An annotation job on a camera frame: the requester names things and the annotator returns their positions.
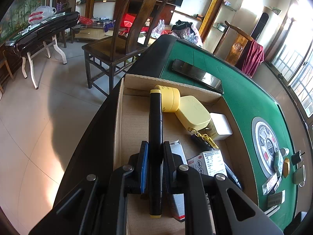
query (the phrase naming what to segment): white cup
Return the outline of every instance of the white cup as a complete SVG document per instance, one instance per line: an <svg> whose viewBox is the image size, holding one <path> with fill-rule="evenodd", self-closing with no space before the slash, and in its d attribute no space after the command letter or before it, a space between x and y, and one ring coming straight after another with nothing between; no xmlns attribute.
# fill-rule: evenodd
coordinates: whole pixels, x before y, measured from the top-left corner
<svg viewBox="0 0 313 235"><path fill-rule="evenodd" d="M282 155L283 157L285 157L285 156L289 155L289 148L282 147L282 148L280 149L280 152L281 152L281 155Z"/></svg>
<svg viewBox="0 0 313 235"><path fill-rule="evenodd" d="M305 181L306 181L306 169L304 165L302 165L299 169L296 169L296 171L293 173L293 182L294 184L298 184L300 187L303 187Z"/></svg>

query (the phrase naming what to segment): metal screw head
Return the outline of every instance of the metal screw head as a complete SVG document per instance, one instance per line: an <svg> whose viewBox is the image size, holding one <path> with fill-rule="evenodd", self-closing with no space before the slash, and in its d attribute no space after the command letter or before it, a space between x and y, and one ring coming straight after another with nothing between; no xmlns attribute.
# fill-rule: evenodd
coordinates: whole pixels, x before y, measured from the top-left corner
<svg viewBox="0 0 313 235"><path fill-rule="evenodd" d="M132 170L132 169L133 169L133 166L131 166L131 165L129 165L129 164L126 164L126 165L123 166L123 170L124 170L124 171L130 171L130 170Z"/></svg>
<svg viewBox="0 0 313 235"><path fill-rule="evenodd" d="M96 179L96 175L95 174L89 174L88 176L87 176L87 180L88 181L94 181Z"/></svg>
<svg viewBox="0 0 313 235"><path fill-rule="evenodd" d="M185 165L185 164L182 164L179 166L179 169L182 170L182 171L186 171L189 169L188 165Z"/></svg>
<svg viewBox="0 0 313 235"><path fill-rule="evenodd" d="M223 180L225 180L225 175L222 173L218 173L218 174L216 174L216 179L223 181Z"/></svg>

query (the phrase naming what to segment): keychain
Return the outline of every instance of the keychain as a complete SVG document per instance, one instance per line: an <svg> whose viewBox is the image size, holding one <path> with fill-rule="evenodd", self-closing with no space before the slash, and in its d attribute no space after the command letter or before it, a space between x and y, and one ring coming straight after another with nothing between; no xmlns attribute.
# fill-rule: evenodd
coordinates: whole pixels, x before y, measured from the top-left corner
<svg viewBox="0 0 313 235"><path fill-rule="evenodd" d="M201 134L196 129L188 128L188 131L192 134L196 135L197 137L202 138L204 141L208 142L214 149L219 149L219 147L215 144L215 142L207 135L207 134Z"/></svg>

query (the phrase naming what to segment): chair leg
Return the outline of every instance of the chair leg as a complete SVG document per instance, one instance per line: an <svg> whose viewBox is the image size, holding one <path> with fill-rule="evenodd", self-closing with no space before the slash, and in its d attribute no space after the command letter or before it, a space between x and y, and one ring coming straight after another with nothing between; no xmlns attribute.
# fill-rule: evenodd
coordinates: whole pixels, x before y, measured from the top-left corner
<svg viewBox="0 0 313 235"><path fill-rule="evenodd" d="M22 72L23 72L24 78L27 79L27 74L26 74L26 71L25 71L26 58L23 56L23 57L22 57L22 60L23 60L23 63L22 63Z"/></svg>
<svg viewBox="0 0 313 235"><path fill-rule="evenodd" d="M50 54L50 49L49 49L49 47L47 47L46 42L43 42L43 46L46 48L47 53L48 53L48 57L50 58L50 57L51 57L51 54Z"/></svg>
<svg viewBox="0 0 313 235"><path fill-rule="evenodd" d="M114 87L114 73L115 73L115 65L111 65L109 68L109 93L113 90Z"/></svg>
<svg viewBox="0 0 313 235"><path fill-rule="evenodd" d="M9 67L9 65L8 65L8 63L7 63L7 60L4 60L4 62L5 62L5 66L7 67L7 71L8 71L9 74L10 74L11 79L14 81L13 74L12 74L12 72L11 72L11 70L10 70L10 67Z"/></svg>
<svg viewBox="0 0 313 235"><path fill-rule="evenodd" d="M62 40L63 40L63 46L64 46L64 48L66 48L65 30L63 30L63 31L61 32L61 35L62 35Z"/></svg>
<svg viewBox="0 0 313 235"><path fill-rule="evenodd" d="M34 84L34 87L36 89L38 89L38 85L36 83L35 75L34 75L34 64L33 64L32 59L30 57L30 52L27 52L27 56L28 56L28 61L29 61L29 65L30 65L30 76L32 77L32 83Z"/></svg>
<svg viewBox="0 0 313 235"><path fill-rule="evenodd" d="M87 52L85 52L85 67L86 67L88 88L92 88L91 75L90 75L89 53L87 53Z"/></svg>
<svg viewBox="0 0 313 235"><path fill-rule="evenodd" d="M74 43L74 31L72 28L69 29L70 30L70 34L71 34L71 43Z"/></svg>
<svg viewBox="0 0 313 235"><path fill-rule="evenodd" d="M52 36L52 41L54 42L53 43L53 47L54 47L55 51L58 52L62 56L63 64L66 64L67 61L66 61L65 53L62 51L62 49L60 49L58 47L58 42L57 42L57 36L56 35Z"/></svg>

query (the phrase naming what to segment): black pen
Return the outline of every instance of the black pen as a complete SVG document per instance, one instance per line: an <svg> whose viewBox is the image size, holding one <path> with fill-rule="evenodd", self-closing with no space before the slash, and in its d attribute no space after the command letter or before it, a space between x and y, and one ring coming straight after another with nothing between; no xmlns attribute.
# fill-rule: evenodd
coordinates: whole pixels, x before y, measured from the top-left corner
<svg viewBox="0 0 313 235"><path fill-rule="evenodd" d="M160 218L162 214L163 179L163 121L161 91L150 91L149 113L149 208L150 217Z"/></svg>

